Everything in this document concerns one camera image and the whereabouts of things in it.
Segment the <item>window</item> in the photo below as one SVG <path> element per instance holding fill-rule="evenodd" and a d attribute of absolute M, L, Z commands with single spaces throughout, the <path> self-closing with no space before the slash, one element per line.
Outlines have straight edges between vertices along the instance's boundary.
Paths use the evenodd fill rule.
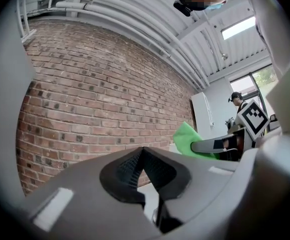
<path fill-rule="evenodd" d="M 243 76 L 237 80 L 230 82 L 234 92 L 239 92 L 246 102 L 251 100 L 267 113 L 268 117 L 275 114 L 270 103 L 266 99 L 267 94 L 278 83 L 273 65 L 268 65 L 260 70 Z"/>

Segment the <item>green cloth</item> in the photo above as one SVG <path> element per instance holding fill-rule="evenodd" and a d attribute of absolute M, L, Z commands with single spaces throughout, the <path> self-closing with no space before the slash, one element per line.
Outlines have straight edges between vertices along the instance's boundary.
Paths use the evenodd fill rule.
<path fill-rule="evenodd" d="M 185 156 L 206 159 L 218 159 L 218 154 L 213 153 L 196 153 L 191 149 L 193 142 L 199 142 L 203 139 L 201 136 L 187 123 L 183 122 L 178 130 L 173 135 L 173 139 L 177 150 Z"/>

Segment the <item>blue face mask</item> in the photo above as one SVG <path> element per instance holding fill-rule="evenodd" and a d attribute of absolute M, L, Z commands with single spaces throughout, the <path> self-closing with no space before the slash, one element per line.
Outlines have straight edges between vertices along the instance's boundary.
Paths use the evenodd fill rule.
<path fill-rule="evenodd" d="M 214 5 L 211 5 L 211 6 L 207 7 L 206 9 L 207 10 L 219 9 L 219 8 L 222 7 L 222 5 L 223 5 L 222 3 L 214 4 Z"/>

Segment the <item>ceiling light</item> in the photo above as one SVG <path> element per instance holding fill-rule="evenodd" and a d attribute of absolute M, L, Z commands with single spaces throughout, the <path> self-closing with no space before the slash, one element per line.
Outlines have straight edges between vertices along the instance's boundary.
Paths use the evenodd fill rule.
<path fill-rule="evenodd" d="M 235 36 L 236 34 L 247 30 L 251 27 L 255 26 L 255 17 L 250 17 L 248 19 L 243 20 L 240 23 L 235 24 L 234 26 L 231 26 L 227 29 L 224 29 L 221 31 L 221 34 L 223 35 L 224 40 L 231 38 L 232 36 Z"/>

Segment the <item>tree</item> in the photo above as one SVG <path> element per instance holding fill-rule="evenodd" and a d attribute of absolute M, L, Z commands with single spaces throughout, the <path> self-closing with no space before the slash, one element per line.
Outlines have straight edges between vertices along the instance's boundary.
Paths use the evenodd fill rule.
<path fill-rule="evenodd" d="M 259 72 L 253 74 L 258 87 L 268 85 L 269 83 L 277 81 L 277 76 L 275 74 L 273 66 L 262 69 Z"/>

